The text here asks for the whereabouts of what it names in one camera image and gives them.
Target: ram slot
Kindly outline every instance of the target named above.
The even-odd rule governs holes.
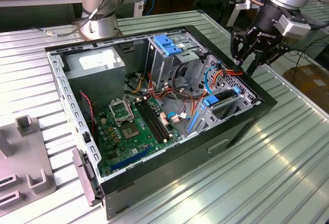
[[[164,139],[170,138],[168,132],[155,117],[152,109],[147,103],[138,103],[136,108],[159,143],[163,143]]]

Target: ribbed metal surface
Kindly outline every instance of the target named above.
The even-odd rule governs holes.
[[[196,11],[119,21],[124,34],[187,24],[229,55],[228,34]],[[53,29],[63,33],[72,28]],[[80,40],[78,34],[51,38],[31,30],[0,34],[0,125],[22,114],[38,117],[58,186],[0,223],[107,223],[105,211],[90,208],[84,197],[72,163],[75,143],[43,52],[45,46]],[[329,123],[268,69],[258,69],[254,79],[278,101],[271,113],[239,144],[130,207],[113,223],[325,223]]]
[[[325,4],[319,0],[309,0],[301,11],[314,19],[317,24],[328,22],[329,4]]]

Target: blue cable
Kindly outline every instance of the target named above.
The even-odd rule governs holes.
[[[170,119],[170,117],[171,117],[172,115],[177,115],[177,116],[180,117],[180,115],[178,115],[177,113],[172,112],[172,113],[169,113],[169,114],[168,114],[167,118]]]
[[[148,15],[150,14],[150,12],[152,11],[153,7],[154,7],[154,0],[152,0],[152,6],[151,6],[151,9],[150,9],[149,12],[146,14],[146,16],[148,16]]]
[[[170,113],[170,114],[168,114],[168,119],[170,119],[170,116],[172,116],[172,115],[176,115],[176,113],[174,113],[174,112],[172,112],[172,113]]]
[[[205,74],[205,86],[206,86],[206,90],[209,92],[209,94],[212,94],[212,92],[211,92],[211,90],[208,86],[208,72],[213,68],[215,68],[215,67],[214,66],[209,67],[208,70],[206,71],[206,74]]]

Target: cardboard box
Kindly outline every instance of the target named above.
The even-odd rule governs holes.
[[[294,72],[293,67],[283,77],[292,82]],[[318,66],[297,67],[293,85],[329,114],[329,77]]]

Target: red wire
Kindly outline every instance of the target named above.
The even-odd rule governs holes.
[[[83,93],[83,92],[80,92],[80,94],[87,100],[88,104],[89,104],[89,108],[90,108],[90,112],[92,114],[92,124],[93,124],[93,134],[94,134],[94,112],[93,112],[93,106],[92,106],[92,103],[91,101],[89,100],[89,98]]]

